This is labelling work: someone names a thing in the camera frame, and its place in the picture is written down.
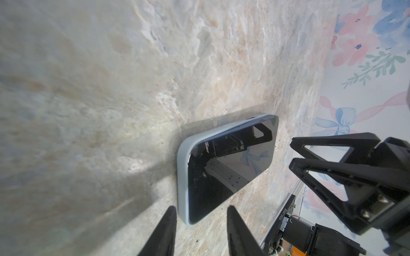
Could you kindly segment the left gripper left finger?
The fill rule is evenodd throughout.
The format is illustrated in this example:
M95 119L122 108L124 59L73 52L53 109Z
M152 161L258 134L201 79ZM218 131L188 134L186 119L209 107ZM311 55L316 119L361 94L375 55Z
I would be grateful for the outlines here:
M138 256L173 256L177 228L177 210L170 206Z

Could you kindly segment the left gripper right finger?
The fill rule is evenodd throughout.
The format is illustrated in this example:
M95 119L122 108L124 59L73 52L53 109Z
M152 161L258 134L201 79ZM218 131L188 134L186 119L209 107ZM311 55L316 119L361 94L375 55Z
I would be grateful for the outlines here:
M232 205L227 208L227 240L230 256L264 256L259 244Z

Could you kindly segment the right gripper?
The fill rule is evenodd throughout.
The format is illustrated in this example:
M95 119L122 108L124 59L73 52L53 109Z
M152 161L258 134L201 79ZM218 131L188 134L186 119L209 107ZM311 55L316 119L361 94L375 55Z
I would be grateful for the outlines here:
M378 229L389 244L386 254L407 256L410 145L393 137L380 141L369 132L295 137L290 147L306 159L293 159L289 168L353 233ZM324 158L305 146L349 147L342 160L366 160L370 155L366 164L320 161Z

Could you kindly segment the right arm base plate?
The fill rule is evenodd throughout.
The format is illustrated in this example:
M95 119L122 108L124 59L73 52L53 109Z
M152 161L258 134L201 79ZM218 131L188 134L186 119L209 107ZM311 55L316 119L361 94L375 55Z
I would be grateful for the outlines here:
M296 196L294 194L288 194L288 197L284 200L278 216L261 243L261 249L265 256L272 256L283 248L283 233L288 219L293 214L295 200Z

